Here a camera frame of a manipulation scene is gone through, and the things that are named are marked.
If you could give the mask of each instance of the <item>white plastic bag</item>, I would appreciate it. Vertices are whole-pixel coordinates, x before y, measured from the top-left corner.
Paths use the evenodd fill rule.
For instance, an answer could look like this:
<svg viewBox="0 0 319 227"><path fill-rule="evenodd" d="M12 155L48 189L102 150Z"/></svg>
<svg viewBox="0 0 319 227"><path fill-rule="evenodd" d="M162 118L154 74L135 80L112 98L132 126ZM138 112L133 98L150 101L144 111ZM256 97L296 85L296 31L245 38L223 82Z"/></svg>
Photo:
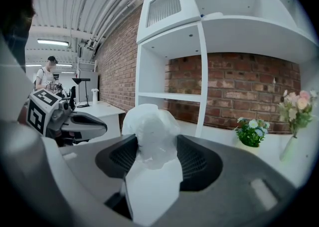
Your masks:
<svg viewBox="0 0 319 227"><path fill-rule="evenodd" d="M166 162L176 158L179 125L170 112L159 110L156 105L144 104L130 110L124 119L122 134L136 135L139 143L137 160L149 169L161 169Z"/></svg>

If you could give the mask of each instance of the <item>white vase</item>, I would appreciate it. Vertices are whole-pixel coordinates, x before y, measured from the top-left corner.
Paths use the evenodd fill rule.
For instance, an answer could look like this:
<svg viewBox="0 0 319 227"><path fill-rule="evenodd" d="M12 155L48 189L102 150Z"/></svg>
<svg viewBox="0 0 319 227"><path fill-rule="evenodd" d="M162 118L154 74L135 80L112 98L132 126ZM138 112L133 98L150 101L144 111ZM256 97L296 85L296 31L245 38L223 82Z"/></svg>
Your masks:
<svg viewBox="0 0 319 227"><path fill-rule="evenodd" d="M93 92L93 105L98 103L98 92Z"/></svg>
<svg viewBox="0 0 319 227"><path fill-rule="evenodd" d="M252 146L245 145L240 140L237 140L236 147L246 150L247 152L250 152L254 155L258 155L259 153L259 147L252 147Z"/></svg>
<svg viewBox="0 0 319 227"><path fill-rule="evenodd" d="M297 143L298 143L297 137L292 135L291 138L289 139L285 149L281 152L279 159L281 161L290 160L292 158L292 156L294 155Z"/></svg>

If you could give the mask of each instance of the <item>desk lamp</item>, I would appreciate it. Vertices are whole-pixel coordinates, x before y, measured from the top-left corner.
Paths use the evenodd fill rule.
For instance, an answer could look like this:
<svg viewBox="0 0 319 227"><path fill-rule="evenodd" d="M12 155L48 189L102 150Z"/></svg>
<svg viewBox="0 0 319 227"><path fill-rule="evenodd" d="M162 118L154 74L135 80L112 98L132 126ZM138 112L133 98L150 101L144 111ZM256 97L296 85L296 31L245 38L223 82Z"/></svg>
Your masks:
<svg viewBox="0 0 319 227"><path fill-rule="evenodd" d="M73 81L78 85L80 84L82 81L85 82L85 96L86 96L86 104L85 105L81 105L81 106L77 106L77 108L86 108L86 107L89 107L89 97L88 97L88 94L87 94L87 91L86 91L86 81L91 81L90 78L72 78Z"/></svg>

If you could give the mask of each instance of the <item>ceiling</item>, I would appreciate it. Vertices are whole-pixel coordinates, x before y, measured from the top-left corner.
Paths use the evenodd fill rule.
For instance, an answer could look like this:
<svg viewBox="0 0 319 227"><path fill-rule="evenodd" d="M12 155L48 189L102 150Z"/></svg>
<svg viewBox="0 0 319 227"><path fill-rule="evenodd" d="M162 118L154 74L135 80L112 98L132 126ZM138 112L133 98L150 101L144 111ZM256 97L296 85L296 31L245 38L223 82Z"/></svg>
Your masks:
<svg viewBox="0 0 319 227"><path fill-rule="evenodd" d="M143 0L34 0L36 15L25 46L26 64L44 65L47 57L53 55L60 64L73 65L57 70L75 70L79 58L90 61L105 37L142 3ZM38 39L67 41L69 46L39 44Z"/></svg>

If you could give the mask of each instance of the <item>brick wall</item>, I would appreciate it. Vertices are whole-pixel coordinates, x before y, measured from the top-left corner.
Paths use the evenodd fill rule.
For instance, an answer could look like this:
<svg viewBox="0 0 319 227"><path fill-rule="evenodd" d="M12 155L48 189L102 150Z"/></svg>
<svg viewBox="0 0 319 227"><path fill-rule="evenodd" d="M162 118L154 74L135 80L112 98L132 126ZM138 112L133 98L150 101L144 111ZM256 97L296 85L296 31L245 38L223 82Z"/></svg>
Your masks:
<svg viewBox="0 0 319 227"><path fill-rule="evenodd" d="M137 8L108 37L97 53L100 100L128 111L135 105Z"/></svg>
<svg viewBox="0 0 319 227"><path fill-rule="evenodd" d="M100 100L128 111L135 105L136 35L141 8L135 10L108 37L97 53ZM279 122L277 103L284 90L300 90L299 66L288 61L251 54L208 54L208 101L205 125L233 129L240 116L271 123L272 133L287 133ZM170 60L165 91L200 94L201 58ZM179 120L197 122L199 104L169 100L165 108Z"/></svg>
<svg viewBox="0 0 319 227"><path fill-rule="evenodd" d="M233 129L242 116L269 121L271 133L289 132L289 126L279 122L277 104L284 90L300 91L297 64L268 56L214 53L208 54L208 68L205 125ZM170 60L165 85L166 92L200 94L201 57ZM177 119L197 122L197 103L167 100L165 108Z"/></svg>

